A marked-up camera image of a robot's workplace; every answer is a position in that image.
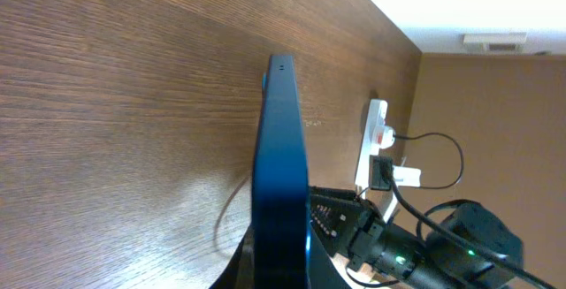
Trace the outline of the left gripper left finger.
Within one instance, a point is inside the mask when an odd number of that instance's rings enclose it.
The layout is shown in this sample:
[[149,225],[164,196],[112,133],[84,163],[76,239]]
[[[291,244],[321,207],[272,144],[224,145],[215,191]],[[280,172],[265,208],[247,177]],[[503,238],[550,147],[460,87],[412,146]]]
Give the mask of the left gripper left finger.
[[210,289],[253,289],[254,274],[254,230],[250,226],[226,268]]

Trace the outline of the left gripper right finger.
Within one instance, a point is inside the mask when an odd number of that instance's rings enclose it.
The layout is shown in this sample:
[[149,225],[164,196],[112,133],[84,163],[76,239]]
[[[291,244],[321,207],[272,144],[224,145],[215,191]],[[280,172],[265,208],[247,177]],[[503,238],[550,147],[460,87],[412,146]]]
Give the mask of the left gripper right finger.
[[310,289],[350,289],[312,227],[310,232],[310,262],[309,281]]

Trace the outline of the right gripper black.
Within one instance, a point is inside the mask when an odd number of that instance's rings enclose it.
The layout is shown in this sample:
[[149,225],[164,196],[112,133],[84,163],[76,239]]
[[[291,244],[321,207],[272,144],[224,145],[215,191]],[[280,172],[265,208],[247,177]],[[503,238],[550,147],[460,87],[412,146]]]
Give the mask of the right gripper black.
[[355,191],[311,186],[310,218],[327,254],[347,256],[353,271],[359,271],[364,263],[374,265],[383,252],[380,238],[386,224]]

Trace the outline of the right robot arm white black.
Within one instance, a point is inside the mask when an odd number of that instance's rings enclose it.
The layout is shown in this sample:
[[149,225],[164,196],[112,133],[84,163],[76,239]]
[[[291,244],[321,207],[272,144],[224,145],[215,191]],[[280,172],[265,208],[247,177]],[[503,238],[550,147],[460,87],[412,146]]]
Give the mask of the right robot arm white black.
[[[480,203],[456,200],[438,208],[451,212],[442,228],[523,268],[523,242]],[[505,288],[515,276],[438,232],[418,238],[384,219],[373,202],[354,191],[312,187],[310,220],[326,253],[348,258],[348,272],[369,265],[414,288]]]

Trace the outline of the blue Galaxy smartphone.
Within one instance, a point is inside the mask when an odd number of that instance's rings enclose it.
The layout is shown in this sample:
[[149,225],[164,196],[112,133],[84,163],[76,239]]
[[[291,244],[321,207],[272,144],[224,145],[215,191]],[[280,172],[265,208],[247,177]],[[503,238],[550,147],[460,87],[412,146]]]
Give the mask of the blue Galaxy smartphone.
[[272,55],[252,173],[255,288],[309,285],[309,174],[294,59]]

